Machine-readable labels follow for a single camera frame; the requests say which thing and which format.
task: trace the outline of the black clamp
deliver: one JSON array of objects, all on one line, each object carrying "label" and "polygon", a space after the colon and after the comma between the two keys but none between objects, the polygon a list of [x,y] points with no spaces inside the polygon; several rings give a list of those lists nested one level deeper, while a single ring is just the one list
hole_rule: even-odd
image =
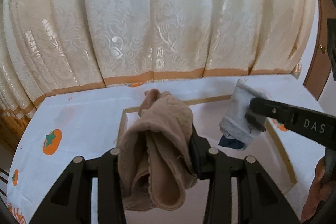
[{"label": "black clamp", "polygon": [[[194,172],[209,179],[204,224],[231,223],[231,178],[237,178],[239,224],[298,224],[292,208],[258,161],[226,156],[199,137],[193,127],[189,152]],[[98,178],[99,224],[126,224],[117,168],[119,150],[85,160],[75,157],[32,217],[31,224],[90,224],[92,179]]]},{"label": "black clamp", "polygon": [[336,180],[336,117],[322,112],[254,98],[250,109],[276,119],[284,127],[325,146],[325,175],[322,184]]}]

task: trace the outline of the wall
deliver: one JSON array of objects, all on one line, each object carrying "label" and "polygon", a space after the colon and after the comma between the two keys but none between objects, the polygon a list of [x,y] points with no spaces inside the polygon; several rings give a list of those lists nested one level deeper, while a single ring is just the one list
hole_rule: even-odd
[{"label": "wall", "polygon": [[[0,145],[0,167],[9,173],[9,169],[11,168],[13,160],[13,155],[6,150],[2,145]],[[6,180],[8,179],[4,174],[1,174],[2,177],[4,177]],[[0,181],[0,189],[3,190],[5,193],[7,192],[7,185]],[[0,194],[0,198],[2,198],[4,201],[6,201],[6,197]]]},{"label": "wall", "polygon": [[330,74],[327,84],[322,91],[319,104],[326,113],[336,116],[336,82],[332,74]]}]

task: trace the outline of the beige cloth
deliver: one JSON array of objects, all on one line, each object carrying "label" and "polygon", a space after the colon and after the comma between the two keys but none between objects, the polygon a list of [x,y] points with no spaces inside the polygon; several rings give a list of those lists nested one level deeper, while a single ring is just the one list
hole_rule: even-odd
[{"label": "beige cloth", "polygon": [[169,92],[153,89],[139,115],[118,145],[124,209],[177,209],[197,181],[188,150],[193,113]]}]

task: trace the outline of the curtain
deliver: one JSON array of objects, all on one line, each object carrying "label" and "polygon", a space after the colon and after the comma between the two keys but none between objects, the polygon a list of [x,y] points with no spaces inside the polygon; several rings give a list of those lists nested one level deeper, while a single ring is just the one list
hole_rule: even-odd
[{"label": "curtain", "polygon": [[19,138],[60,93],[290,73],[314,11],[315,0],[0,0],[0,114]]}]

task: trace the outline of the hand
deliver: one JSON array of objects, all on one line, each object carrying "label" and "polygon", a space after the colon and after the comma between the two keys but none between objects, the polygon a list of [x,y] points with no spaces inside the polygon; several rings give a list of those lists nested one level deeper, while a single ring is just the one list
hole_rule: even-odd
[{"label": "hand", "polygon": [[139,107],[138,115],[141,117],[144,110],[150,109],[150,107],[155,103],[156,100],[170,95],[169,91],[160,92],[158,89],[151,89],[145,91],[145,99]]},{"label": "hand", "polygon": [[306,204],[303,207],[301,215],[301,223],[312,218],[316,212],[317,206],[321,201],[326,201],[336,185],[336,181],[321,184],[321,180],[325,173],[325,158],[323,157],[317,163],[315,168],[315,178],[310,186],[309,195]]}]

